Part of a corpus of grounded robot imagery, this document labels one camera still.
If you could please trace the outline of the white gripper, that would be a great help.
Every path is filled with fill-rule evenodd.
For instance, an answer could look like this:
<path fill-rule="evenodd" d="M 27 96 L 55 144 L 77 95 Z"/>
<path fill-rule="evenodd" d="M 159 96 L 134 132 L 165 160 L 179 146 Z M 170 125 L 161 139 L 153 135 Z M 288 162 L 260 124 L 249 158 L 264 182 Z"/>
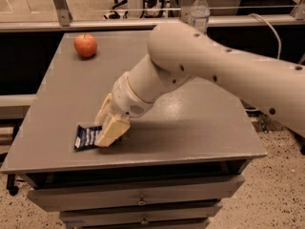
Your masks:
<path fill-rule="evenodd" d="M 122 115 L 138 118 L 153 107 L 152 103 L 143 101 L 132 90 L 129 76 L 130 73 L 125 72 L 115 81 L 112 94 L 107 94 L 95 117 L 94 124 L 102 126 L 102 130 L 94 142 L 96 146 L 109 147 L 131 127 L 131 123 L 126 117 L 111 115 L 112 108 Z"/>

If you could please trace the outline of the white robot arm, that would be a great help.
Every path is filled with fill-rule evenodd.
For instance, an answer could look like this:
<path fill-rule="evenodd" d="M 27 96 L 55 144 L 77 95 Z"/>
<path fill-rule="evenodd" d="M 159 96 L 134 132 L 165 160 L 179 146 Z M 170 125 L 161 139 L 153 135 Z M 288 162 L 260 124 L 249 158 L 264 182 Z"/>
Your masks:
<path fill-rule="evenodd" d="M 108 147 L 149 111 L 157 98 L 192 77 L 209 80 L 305 136 L 305 69 L 299 64 L 230 49 L 183 23 L 156 26 L 148 54 L 113 85 L 95 123 L 95 144 Z"/>

